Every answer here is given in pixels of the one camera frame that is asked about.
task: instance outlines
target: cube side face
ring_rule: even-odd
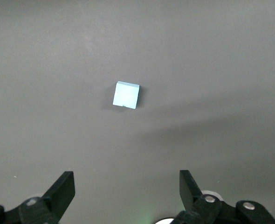
[[[131,109],[137,107],[139,85],[118,82],[116,84],[116,91],[114,95],[113,105],[125,106]]]

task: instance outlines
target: light blue cube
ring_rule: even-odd
[[[117,82],[113,105],[135,109],[138,101],[139,85]]]

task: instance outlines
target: screw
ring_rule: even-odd
[[[31,205],[35,204],[36,202],[37,202],[37,200],[36,200],[35,198],[31,198],[31,199],[26,203],[26,205],[27,205],[27,206],[31,206]]]
[[[209,203],[215,202],[215,198],[209,195],[205,196],[205,200],[206,202],[209,202]]]
[[[255,206],[249,202],[245,202],[243,203],[243,207],[248,209],[248,210],[254,210],[255,209]]]

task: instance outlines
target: cube top face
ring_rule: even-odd
[[[113,105],[135,109],[138,101],[139,85],[117,82]]]

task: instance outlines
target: white block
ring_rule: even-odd
[[[138,101],[139,85],[117,82],[113,105],[135,109]]]

